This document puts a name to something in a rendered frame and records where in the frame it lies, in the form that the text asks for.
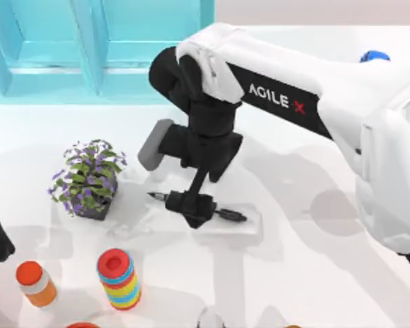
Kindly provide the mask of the black pen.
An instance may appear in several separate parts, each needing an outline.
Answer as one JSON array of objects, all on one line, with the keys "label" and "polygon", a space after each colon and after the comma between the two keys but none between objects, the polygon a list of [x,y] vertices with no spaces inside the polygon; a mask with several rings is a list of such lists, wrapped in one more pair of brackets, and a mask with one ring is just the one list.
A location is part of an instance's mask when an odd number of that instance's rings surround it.
[{"label": "black pen", "polygon": [[[165,203],[169,194],[151,191],[151,192],[148,192],[148,195],[154,198],[155,200]],[[213,215],[218,215],[222,219],[225,219],[227,221],[237,222],[237,223],[247,221],[247,217],[244,216],[242,213],[237,212],[235,210],[230,210],[228,208],[220,208],[218,207],[217,203],[216,203],[216,209]]]}]

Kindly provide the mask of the clear flat tray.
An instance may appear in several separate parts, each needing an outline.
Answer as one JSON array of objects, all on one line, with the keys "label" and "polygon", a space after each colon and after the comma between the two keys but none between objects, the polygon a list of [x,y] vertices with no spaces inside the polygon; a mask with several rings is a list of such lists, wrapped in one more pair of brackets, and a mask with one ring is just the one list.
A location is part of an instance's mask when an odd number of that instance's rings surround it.
[{"label": "clear flat tray", "polygon": [[[218,212],[231,210],[243,216],[241,221],[223,218]],[[251,203],[222,204],[217,207],[212,219],[193,231],[200,237],[217,236],[253,236],[259,233],[262,226],[262,214]]]}]

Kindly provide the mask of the pale grey rounded box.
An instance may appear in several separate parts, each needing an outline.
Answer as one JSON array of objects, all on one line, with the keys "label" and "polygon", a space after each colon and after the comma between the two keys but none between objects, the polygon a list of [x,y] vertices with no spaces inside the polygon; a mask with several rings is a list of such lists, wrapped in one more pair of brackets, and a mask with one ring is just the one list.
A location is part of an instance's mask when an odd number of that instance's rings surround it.
[{"label": "pale grey rounded box", "polygon": [[158,120],[138,152],[138,161],[148,172],[156,170],[161,164],[164,154],[159,151],[159,146],[173,124],[170,119]]}]

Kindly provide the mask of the purple flower plant pot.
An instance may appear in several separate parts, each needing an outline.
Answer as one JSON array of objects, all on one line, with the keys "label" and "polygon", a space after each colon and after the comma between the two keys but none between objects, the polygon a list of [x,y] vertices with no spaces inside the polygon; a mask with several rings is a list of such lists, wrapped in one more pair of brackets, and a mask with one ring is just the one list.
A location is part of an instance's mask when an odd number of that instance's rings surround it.
[{"label": "purple flower plant pot", "polygon": [[103,139],[77,141],[63,153],[65,167],[52,177],[51,199],[73,217],[105,220],[118,190],[126,154]]}]

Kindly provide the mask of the stack of coloured rings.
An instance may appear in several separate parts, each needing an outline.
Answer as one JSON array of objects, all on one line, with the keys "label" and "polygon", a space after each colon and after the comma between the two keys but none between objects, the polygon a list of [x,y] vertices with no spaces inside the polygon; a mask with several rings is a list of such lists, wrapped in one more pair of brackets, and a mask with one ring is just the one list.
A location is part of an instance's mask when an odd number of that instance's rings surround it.
[{"label": "stack of coloured rings", "polygon": [[128,252],[108,249],[99,256],[96,271],[113,308],[126,311],[139,303],[141,287]]}]

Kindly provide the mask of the orange bottle with red cap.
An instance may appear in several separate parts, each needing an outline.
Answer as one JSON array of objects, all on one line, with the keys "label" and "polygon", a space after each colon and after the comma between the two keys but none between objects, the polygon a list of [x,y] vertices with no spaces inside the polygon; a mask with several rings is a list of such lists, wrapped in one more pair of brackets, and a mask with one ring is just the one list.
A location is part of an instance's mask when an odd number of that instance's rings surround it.
[{"label": "orange bottle with red cap", "polygon": [[36,261],[24,261],[16,269],[16,280],[27,300],[44,308],[57,298],[57,289],[49,273]]}]

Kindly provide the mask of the light blue rack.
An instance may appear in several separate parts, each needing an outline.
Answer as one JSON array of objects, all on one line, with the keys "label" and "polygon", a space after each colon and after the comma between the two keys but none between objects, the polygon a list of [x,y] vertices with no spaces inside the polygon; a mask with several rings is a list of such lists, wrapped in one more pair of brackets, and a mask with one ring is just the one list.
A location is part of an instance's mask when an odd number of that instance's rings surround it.
[{"label": "light blue rack", "polygon": [[148,68],[215,0],[0,0],[0,105],[163,102]]}]

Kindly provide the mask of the blue round object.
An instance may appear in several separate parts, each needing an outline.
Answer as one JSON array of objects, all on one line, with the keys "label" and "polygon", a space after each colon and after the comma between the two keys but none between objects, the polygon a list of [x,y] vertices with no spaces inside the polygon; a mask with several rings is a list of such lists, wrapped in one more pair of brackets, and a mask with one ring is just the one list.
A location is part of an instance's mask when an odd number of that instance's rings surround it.
[{"label": "blue round object", "polygon": [[369,50],[366,51],[359,59],[360,63],[364,62],[370,62],[372,60],[385,60],[385,61],[390,61],[390,56],[382,51],[376,51],[376,50]]}]

